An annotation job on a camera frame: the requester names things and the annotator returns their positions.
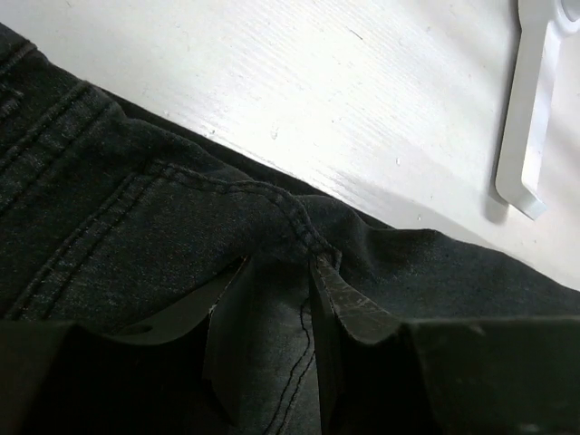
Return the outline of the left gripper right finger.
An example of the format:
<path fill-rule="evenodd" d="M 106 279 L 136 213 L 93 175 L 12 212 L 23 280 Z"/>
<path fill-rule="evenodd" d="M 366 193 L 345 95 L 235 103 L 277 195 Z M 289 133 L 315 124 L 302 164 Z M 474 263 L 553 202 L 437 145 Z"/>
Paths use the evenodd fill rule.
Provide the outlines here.
<path fill-rule="evenodd" d="M 325 434 L 576 434 L 575 316 L 401 319 L 311 260 Z"/>

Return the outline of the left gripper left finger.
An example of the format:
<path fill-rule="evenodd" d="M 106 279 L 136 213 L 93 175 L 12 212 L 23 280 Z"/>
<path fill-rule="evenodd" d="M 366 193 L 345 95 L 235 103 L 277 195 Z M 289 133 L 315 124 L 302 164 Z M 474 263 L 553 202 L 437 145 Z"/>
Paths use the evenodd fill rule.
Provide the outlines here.
<path fill-rule="evenodd" d="M 1 324 L 4 434 L 225 434 L 240 415 L 254 262 L 114 335 Z"/>

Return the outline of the black trousers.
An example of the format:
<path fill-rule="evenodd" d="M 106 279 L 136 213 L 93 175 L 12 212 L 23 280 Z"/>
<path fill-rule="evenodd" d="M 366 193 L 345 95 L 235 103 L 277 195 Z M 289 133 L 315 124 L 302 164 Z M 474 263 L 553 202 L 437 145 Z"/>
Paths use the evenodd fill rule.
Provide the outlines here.
<path fill-rule="evenodd" d="M 325 434 L 309 265 L 401 319 L 575 316 L 503 253 L 398 229 L 164 121 L 1 30 L 1 324 L 114 335 L 254 262 L 240 415 L 225 434 Z"/>

